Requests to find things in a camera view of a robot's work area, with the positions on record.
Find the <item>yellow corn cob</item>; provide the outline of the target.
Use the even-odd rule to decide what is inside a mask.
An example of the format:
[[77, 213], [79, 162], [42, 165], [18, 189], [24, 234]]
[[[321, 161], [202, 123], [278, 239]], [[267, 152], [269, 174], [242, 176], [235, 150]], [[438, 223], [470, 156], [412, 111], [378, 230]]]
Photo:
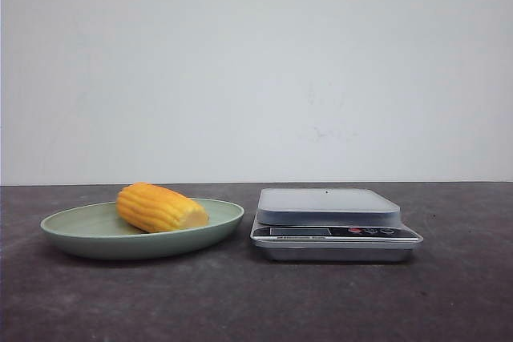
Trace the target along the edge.
[[115, 209], [130, 225], [149, 233], [179, 231], [209, 224], [207, 211], [179, 192], [150, 183], [133, 183], [117, 195]]

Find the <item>silver digital kitchen scale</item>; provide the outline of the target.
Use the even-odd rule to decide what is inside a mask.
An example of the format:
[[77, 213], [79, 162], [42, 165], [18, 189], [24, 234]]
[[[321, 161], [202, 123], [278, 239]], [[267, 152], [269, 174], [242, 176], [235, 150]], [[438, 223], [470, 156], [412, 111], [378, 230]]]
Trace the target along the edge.
[[369, 189], [266, 188], [250, 238], [270, 260], [402, 262], [423, 238]]

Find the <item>green oval plate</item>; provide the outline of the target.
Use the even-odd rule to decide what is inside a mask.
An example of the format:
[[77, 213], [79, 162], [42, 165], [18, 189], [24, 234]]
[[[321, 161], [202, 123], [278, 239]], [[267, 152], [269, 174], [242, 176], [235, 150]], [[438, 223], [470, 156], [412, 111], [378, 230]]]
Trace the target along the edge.
[[211, 247], [231, 235], [244, 215], [236, 203], [195, 198], [209, 215], [205, 227], [146, 233], [116, 213], [115, 204], [95, 203], [57, 212], [40, 223], [50, 244], [67, 254], [95, 260], [147, 260]]

